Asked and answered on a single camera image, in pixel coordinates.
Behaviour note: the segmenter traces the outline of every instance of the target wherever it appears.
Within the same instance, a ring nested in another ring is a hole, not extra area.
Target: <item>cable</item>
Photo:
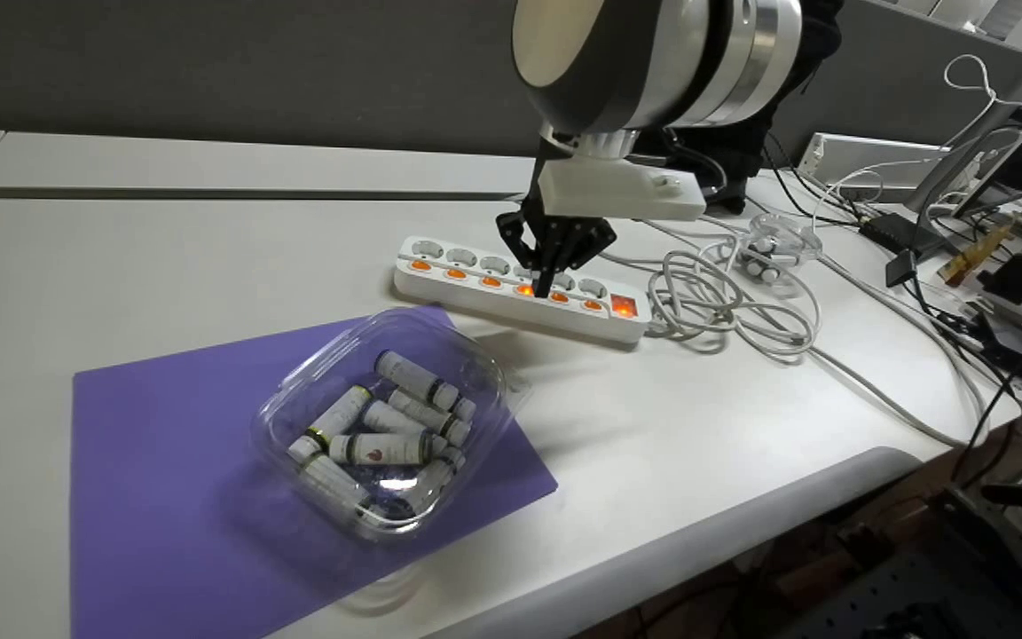
[[[981,373],[994,376],[998,384],[1004,381],[1004,373],[998,364],[991,364],[981,350],[965,350],[962,339],[956,339],[940,321],[938,321],[938,313],[932,306],[925,302],[925,291],[924,283],[916,279],[911,274],[911,287],[904,287],[916,306],[925,313],[929,326],[958,350],[962,363],[976,364]]]
[[[808,212],[787,186],[785,175],[772,166],[771,152],[765,152],[765,140],[762,140],[762,162],[771,166],[771,175],[776,176],[776,185],[785,186],[787,202],[795,205],[795,212],[808,215],[811,222],[830,222],[830,228],[858,228],[856,218],[836,218],[836,215],[819,215],[819,212]]]
[[[965,486],[976,486],[981,479],[987,479],[1007,457],[1010,442],[1015,442],[1015,423],[1004,429],[1004,440],[994,452],[994,457],[976,476],[969,476]]]
[[[950,78],[956,63],[962,63],[962,60],[971,60],[971,63],[976,63],[981,85],[965,85],[965,81],[956,81],[956,78]],[[1022,107],[1022,104],[1015,104],[1015,98],[1002,98],[1002,94],[998,94],[994,78],[991,78],[991,67],[987,67],[987,60],[976,55],[976,54],[958,54],[958,55],[950,55],[950,60],[943,63],[943,85],[956,89],[956,92],[984,92],[984,94],[987,94],[987,104],[981,107],[981,113],[976,113],[971,121],[965,121],[943,146],[958,146],[962,136],[969,136],[998,104],[1002,104],[1002,107]]]
[[[924,321],[920,317],[911,317],[908,307],[893,306],[886,295],[881,295],[875,287],[868,287],[866,279],[852,278],[842,263],[835,263],[830,255],[819,255],[819,263],[836,274],[842,279],[849,279],[852,287],[866,291],[874,302],[881,302],[884,307],[890,307],[893,317],[900,317],[904,321],[911,321],[916,328],[924,328],[940,353],[956,364],[956,376],[971,390],[976,404],[984,404],[981,386],[971,384],[971,376],[965,373],[965,363],[943,343],[943,337]]]
[[[971,435],[969,435],[969,448],[962,448],[962,454],[958,454],[958,461],[956,461],[956,469],[950,469],[950,481],[962,481],[962,472],[965,472],[965,466],[969,466],[969,457],[971,457],[971,448],[976,448],[987,418],[994,416],[994,409],[1002,404],[1002,398],[1010,390],[1010,384],[1015,384],[1020,373],[1022,373],[1022,363],[1004,376],[1002,390],[998,390],[998,395],[987,399],[987,409],[981,412],[981,418],[976,418],[976,427],[971,427]]]
[[[793,166],[795,179],[801,185],[801,190],[808,190],[811,198],[852,212],[856,218],[862,218],[866,212],[846,195],[846,190],[830,190],[826,185],[819,185],[817,176],[806,176],[800,166]]]
[[[538,127],[538,139],[568,154],[574,154],[574,140],[556,139],[556,130],[551,123]]]
[[[648,222],[654,230],[664,230],[673,242],[685,242],[678,230]],[[717,353],[726,346],[726,334],[738,334],[743,339],[748,339],[757,350],[762,350],[772,363],[795,364],[806,353],[826,363],[830,369],[846,373],[849,381],[856,381],[858,386],[866,386],[875,399],[884,399],[890,412],[897,412],[908,427],[916,427],[920,433],[940,440],[940,442],[958,442],[956,435],[932,429],[929,423],[924,423],[920,416],[911,416],[904,404],[897,404],[886,390],[881,390],[874,381],[866,381],[862,373],[856,373],[849,363],[842,363],[836,353],[817,346],[817,328],[819,328],[819,302],[808,291],[806,279],[800,279],[795,274],[785,274],[811,306],[811,317],[806,319],[801,313],[787,307],[787,306],[759,306],[748,295],[744,298],[726,298],[726,291],[719,291],[719,283],[732,283],[732,274],[719,268],[717,263],[707,263],[701,274],[711,274],[714,279],[673,279],[673,255],[691,255],[691,252],[671,252],[668,260],[660,260],[660,268],[648,265],[655,260],[622,260],[622,255],[608,255],[609,263],[632,265],[648,274],[648,302],[655,307],[655,317],[668,321],[660,337],[671,337],[678,343],[685,343],[690,350],[700,353]],[[743,321],[743,328],[732,326],[733,307],[762,307],[762,326],[759,321]]]
[[[690,162],[701,162],[701,166],[711,166],[711,171],[717,175],[717,185],[711,185],[701,195],[714,198],[714,195],[726,190],[732,176],[726,176],[726,171],[724,171],[719,159],[714,159],[711,152],[700,152],[700,150],[685,146],[680,136],[671,130],[671,127],[664,130],[664,139],[668,139],[671,152],[678,152],[678,154],[690,159]]]
[[[947,228],[947,222],[943,222],[940,215],[932,215],[932,212],[929,212],[929,218],[932,218],[938,230],[943,230],[947,242],[958,236],[958,242],[969,242],[969,243],[971,243],[971,234]]]
[[[700,234],[700,230],[680,230],[680,228],[673,228],[673,234],[680,234],[680,236],[733,236],[733,234],[743,234],[743,230],[744,230],[744,228],[738,228],[738,222],[726,222],[726,218],[719,218],[719,215],[711,215],[711,212],[694,215],[694,222],[711,222],[711,228],[719,228],[724,234]]]
[[[911,295],[916,295],[916,302],[924,306],[924,313],[929,317],[929,321],[938,319],[932,317],[932,306],[925,302],[925,291],[924,291],[924,283],[916,279],[916,274],[911,274]],[[971,429],[971,440],[969,440],[969,448],[965,452],[971,452],[971,442],[976,442],[976,435],[981,435],[981,427],[991,418],[991,412],[994,412],[994,404],[1004,398],[1004,390],[1015,398],[1015,390],[1010,390],[1010,384],[1004,386],[1002,384],[1002,390],[998,390],[998,398],[984,409],[984,416],[981,416],[981,423],[976,423],[976,429]],[[1015,440],[1015,429],[1007,427],[1004,429],[1004,440],[1002,440],[1002,452],[994,454],[994,461],[981,472],[981,476],[987,476],[991,469],[998,469],[1002,466],[1002,457],[1007,454],[1007,448],[1010,448],[1010,440]]]
[[[808,317],[785,302],[759,302],[732,278],[733,252],[744,252],[744,234],[733,236],[738,247],[726,260],[714,260],[711,247],[690,234],[654,218],[643,222],[691,247],[671,247],[660,263],[608,255],[609,263],[648,274],[654,337],[717,353],[733,334],[771,363],[800,364],[806,357],[819,328],[819,302],[800,278],[787,274],[787,279],[806,291],[811,306]]]
[[[886,190],[884,171],[890,171],[890,166],[916,166],[916,162],[932,162],[932,154],[866,162],[866,166],[856,166],[852,175],[830,179],[826,186],[830,186],[835,195],[842,195],[842,186],[846,186],[849,179],[856,179],[856,176],[862,176],[862,175],[874,175],[874,176],[875,176],[875,195],[868,195],[866,202],[875,202],[875,198]]]
[[[836,215],[819,215],[819,212],[808,212],[795,195],[793,195],[793,186],[787,186],[787,179],[785,179],[785,175],[776,171],[776,166],[771,166],[771,175],[780,179],[780,186],[785,186],[785,195],[787,195],[787,202],[801,212],[801,215],[808,215],[811,222],[830,222],[830,228],[858,228],[856,218],[836,218]]]
[[[890,395],[884,395],[874,381],[866,381],[862,373],[856,373],[852,364],[846,364],[842,357],[835,357],[830,350],[822,346],[811,346],[817,357],[822,357],[826,364],[835,364],[836,373],[852,376],[858,386],[866,386],[874,398],[881,398],[886,409],[893,409],[908,427],[916,427],[920,433],[940,440],[940,442],[950,442],[958,448],[962,440],[932,429],[925,418],[911,416],[904,404],[897,404]]]

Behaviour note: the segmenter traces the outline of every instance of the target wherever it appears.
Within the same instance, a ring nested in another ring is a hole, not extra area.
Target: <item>power strip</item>
[[[405,236],[393,287],[415,302],[622,346],[634,346],[654,319],[639,287],[556,274],[551,298],[536,298],[529,268],[503,255],[436,236]]]

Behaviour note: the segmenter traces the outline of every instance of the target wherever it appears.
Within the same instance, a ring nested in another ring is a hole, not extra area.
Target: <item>purple paper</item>
[[[269,635],[556,486],[512,427],[420,537],[373,545],[338,531],[254,452],[252,418],[345,326],[76,376],[76,635]]]

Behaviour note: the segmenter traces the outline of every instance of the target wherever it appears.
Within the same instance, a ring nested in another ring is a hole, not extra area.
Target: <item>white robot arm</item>
[[[748,121],[780,94],[800,40],[800,0],[518,0],[518,78],[548,130],[573,139],[542,136],[520,212],[500,215],[536,295],[613,242],[600,215],[700,215],[694,175],[632,162],[634,136]]]

